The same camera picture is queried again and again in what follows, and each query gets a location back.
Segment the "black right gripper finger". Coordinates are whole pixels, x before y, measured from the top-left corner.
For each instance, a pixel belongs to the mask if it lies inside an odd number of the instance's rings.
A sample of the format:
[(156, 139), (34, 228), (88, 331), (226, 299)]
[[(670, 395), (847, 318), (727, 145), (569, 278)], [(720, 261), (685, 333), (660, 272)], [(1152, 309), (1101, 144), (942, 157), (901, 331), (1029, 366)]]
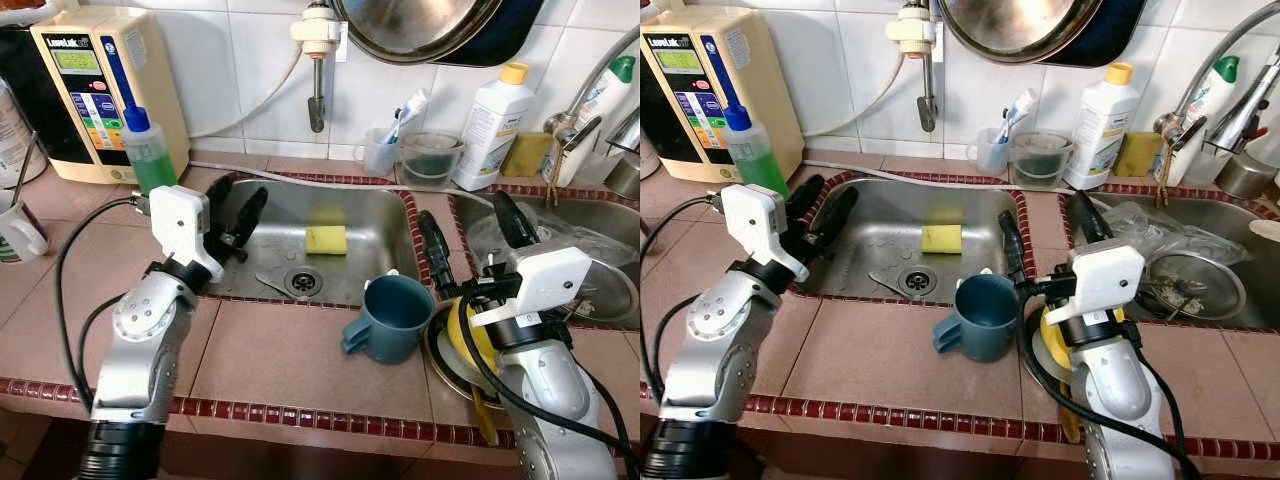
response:
[(1076, 191), (1070, 197), (1071, 239), (1075, 247), (1093, 244), (1114, 238), (1110, 224), (1084, 191)]
[(495, 192), (492, 205), (500, 233), (512, 250), (541, 242), (535, 225), (507, 192)]
[(451, 251), (435, 218), (429, 211), (419, 214), (417, 225), (424, 239), (429, 278), (440, 297), (457, 297), (460, 287), (451, 270)]
[(1001, 211), (998, 224), (1004, 236), (1006, 278), (1014, 283), (1019, 297), (1032, 297), (1036, 293), (1034, 278), (1027, 271), (1024, 262), (1027, 250), (1012, 212), (1009, 210)]

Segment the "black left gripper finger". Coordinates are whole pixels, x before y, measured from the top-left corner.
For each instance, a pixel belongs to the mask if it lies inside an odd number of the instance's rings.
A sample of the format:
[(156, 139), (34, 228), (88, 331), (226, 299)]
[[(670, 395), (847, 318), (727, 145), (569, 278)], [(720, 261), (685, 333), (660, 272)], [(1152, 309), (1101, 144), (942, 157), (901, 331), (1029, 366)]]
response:
[(786, 215), (788, 219), (788, 229), (786, 236), (801, 238), (803, 236), (810, 236), (813, 239), (822, 239), (826, 233), (819, 229), (817, 233), (806, 230), (803, 219), (806, 212), (817, 204), (819, 193), (823, 184), (826, 183), (822, 175), (810, 175), (800, 186), (797, 186), (790, 195), (786, 202)]
[(858, 197), (859, 192), (852, 187), (831, 195), (815, 215), (812, 232), (822, 229), (824, 233), (836, 233), (838, 237), (852, 215)]
[(216, 237), (219, 241), (232, 241), (233, 236), (229, 233), (227, 227), (219, 221), (218, 214), (221, 211), (227, 202), (233, 186), (233, 179), (229, 175), (224, 175), (216, 179), (206, 191), (206, 197), (209, 200), (210, 207), (210, 232), (209, 239)]
[(256, 229), (262, 210), (266, 206), (269, 192), (265, 187), (259, 187), (239, 210), (236, 224), (227, 233), (227, 244), (230, 255), (239, 262), (246, 262), (246, 244)]

